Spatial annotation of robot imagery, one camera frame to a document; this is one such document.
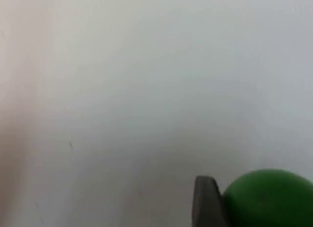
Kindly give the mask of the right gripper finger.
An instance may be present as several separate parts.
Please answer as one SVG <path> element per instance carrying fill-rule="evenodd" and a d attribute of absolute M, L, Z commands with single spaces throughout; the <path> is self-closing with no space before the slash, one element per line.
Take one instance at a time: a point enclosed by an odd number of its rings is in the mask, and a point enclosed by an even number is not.
<path fill-rule="evenodd" d="M 192 227 L 229 227 L 223 199 L 216 180 L 196 176 L 192 203 Z"/>

